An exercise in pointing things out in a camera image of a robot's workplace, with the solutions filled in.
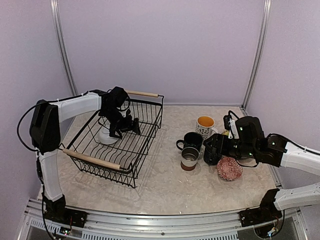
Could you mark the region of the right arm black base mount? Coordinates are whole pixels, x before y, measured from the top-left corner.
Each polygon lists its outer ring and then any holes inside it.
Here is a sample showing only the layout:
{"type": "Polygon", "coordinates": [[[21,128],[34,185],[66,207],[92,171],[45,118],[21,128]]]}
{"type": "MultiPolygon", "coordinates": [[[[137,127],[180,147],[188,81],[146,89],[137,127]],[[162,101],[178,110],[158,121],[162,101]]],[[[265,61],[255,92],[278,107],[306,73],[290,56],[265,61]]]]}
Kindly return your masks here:
{"type": "Polygon", "coordinates": [[[239,212],[242,227],[262,224],[265,222],[280,219],[283,216],[279,210],[269,210],[267,208],[250,208],[239,212]]]}

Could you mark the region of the white grey ceramic bowl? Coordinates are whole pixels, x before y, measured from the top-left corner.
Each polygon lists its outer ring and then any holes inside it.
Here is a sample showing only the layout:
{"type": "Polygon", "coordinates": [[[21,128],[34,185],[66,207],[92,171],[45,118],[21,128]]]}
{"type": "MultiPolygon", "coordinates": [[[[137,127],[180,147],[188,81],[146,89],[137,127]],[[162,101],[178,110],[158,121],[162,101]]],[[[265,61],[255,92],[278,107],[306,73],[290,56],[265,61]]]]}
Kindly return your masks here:
{"type": "Polygon", "coordinates": [[[98,139],[101,144],[112,145],[115,144],[119,139],[110,136],[110,131],[106,127],[102,127],[98,132],[98,139]]]}

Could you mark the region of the green plastic plate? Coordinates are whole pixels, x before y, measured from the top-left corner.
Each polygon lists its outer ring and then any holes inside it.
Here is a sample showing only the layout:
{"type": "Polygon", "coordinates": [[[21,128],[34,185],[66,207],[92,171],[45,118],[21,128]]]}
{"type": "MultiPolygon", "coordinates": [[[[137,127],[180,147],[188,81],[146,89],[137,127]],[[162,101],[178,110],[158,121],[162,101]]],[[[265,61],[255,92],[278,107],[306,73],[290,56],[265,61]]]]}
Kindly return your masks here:
{"type": "Polygon", "coordinates": [[[228,130],[224,130],[221,134],[222,134],[222,135],[225,135],[225,136],[228,136],[229,133],[230,133],[230,132],[229,132],[228,130]]]}

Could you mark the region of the dark green mug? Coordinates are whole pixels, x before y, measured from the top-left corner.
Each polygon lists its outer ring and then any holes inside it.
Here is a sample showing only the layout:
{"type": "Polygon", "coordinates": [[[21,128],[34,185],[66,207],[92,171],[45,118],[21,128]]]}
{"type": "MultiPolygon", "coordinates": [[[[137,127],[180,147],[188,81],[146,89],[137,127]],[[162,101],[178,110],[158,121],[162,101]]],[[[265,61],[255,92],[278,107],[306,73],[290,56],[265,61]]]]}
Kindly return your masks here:
{"type": "Polygon", "coordinates": [[[187,147],[192,147],[197,149],[199,152],[201,151],[203,144],[203,137],[197,132],[188,132],[184,135],[183,139],[176,141],[176,147],[179,150],[183,150],[187,147]]]}

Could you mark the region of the brown white small cup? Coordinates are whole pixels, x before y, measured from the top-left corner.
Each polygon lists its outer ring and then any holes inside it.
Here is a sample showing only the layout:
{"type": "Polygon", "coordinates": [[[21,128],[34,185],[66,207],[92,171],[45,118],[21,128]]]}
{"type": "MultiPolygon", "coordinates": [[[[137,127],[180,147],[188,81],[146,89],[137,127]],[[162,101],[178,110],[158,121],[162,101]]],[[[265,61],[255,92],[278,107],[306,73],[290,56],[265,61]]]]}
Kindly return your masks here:
{"type": "Polygon", "coordinates": [[[199,158],[199,151],[194,147],[185,147],[181,151],[180,166],[185,171],[193,171],[199,158]]]}

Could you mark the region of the white floral patterned mug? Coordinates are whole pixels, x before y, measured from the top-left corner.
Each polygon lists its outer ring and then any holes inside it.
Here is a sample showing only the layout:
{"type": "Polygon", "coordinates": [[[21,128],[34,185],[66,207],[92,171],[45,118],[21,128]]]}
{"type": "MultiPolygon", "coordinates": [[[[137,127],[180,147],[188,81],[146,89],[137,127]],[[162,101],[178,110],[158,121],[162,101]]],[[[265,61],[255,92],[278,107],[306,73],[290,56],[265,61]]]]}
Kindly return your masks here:
{"type": "Polygon", "coordinates": [[[202,136],[203,140],[208,139],[213,134],[219,133],[215,128],[215,120],[206,115],[198,117],[195,131],[202,136]]]}

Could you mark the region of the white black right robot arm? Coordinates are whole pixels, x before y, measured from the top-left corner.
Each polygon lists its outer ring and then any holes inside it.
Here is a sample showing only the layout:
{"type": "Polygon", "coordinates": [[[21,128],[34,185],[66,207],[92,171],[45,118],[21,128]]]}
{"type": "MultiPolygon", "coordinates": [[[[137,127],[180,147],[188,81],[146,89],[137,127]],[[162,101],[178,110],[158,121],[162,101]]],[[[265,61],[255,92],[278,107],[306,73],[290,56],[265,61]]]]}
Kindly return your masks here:
{"type": "MultiPolygon", "coordinates": [[[[231,137],[215,133],[203,142],[214,160],[219,160],[223,156],[254,159],[257,164],[320,174],[318,150],[300,146],[277,133],[265,136],[257,117],[244,116],[233,120],[225,116],[224,125],[230,131],[231,137]]],[[[319,183],[292,189],[274,188],[264,195],[255,216],[260,222],[266,222],[275,213],[295,207],[317,205],[319,202],[319,183]]]]}

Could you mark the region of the dark blue cup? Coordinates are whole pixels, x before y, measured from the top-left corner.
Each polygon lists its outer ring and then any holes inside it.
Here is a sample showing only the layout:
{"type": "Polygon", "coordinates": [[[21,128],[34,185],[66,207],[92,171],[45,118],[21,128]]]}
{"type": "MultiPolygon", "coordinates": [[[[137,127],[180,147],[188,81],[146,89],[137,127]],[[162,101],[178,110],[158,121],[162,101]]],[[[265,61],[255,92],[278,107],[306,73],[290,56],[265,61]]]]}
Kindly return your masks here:
{"type": "Polygon", "coordinates": [[[203,160],[209,166],[215,166],[221,160],[223,155],[218,151],[216,147],[206,146],[204,149],[203,160]]]}

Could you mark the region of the blue white patterned bowl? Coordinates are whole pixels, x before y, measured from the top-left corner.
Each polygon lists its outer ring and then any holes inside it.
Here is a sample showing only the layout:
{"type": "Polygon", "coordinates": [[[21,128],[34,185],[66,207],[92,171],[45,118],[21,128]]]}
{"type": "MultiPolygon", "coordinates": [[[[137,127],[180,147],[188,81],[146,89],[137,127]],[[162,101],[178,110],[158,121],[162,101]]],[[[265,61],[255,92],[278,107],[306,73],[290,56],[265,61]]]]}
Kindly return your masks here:
{"type": "Polygon", "coordinates": [[[232,182],[242,176],[243,167],[234,158],[225,156],[217,163],[217,174],[221,179],[232,182]]]}

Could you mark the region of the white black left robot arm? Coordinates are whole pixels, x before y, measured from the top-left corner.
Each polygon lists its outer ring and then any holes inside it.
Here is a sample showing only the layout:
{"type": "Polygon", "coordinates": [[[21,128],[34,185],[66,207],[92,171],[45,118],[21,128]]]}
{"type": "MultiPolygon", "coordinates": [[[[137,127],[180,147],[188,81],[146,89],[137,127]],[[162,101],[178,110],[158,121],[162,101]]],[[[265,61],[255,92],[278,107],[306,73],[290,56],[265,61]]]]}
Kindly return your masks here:
{"type": "Polygon", "coordinates": [[[61,140],[61,123],[88,113],[98,112],[109,121],[109,136],[121,139],[124,132],[140,134],[139,120],[131,116],[129,109],[122,114],[122,105],[129,98],[121,87],[111,90],[90,90],[81,95],[61,100],[39,100],[30,108],[33,111],[29,135],[32,146],[27,149],[36,153],[36,170],[42,184],[42,199],[46,210],[63,223],[70,218],[65,196],[59,181],[57,166],[58,148],[61,140]]]}

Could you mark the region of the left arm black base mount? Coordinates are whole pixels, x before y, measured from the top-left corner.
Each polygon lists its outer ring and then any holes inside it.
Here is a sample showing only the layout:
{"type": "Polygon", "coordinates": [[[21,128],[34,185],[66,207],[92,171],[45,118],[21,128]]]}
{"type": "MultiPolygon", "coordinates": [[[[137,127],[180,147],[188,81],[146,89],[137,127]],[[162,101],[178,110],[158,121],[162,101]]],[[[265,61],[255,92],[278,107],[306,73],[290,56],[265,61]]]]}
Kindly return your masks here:
{"type": "Polygon", "coordinates": [[[85,226],[87,216],[88,213],[85,211],[70,208],[65,208],[62,213],[56,213],[50,210],[47,210],[44,213],[44,218],[46,220],[79,228],[83,228],[85,226]]]}

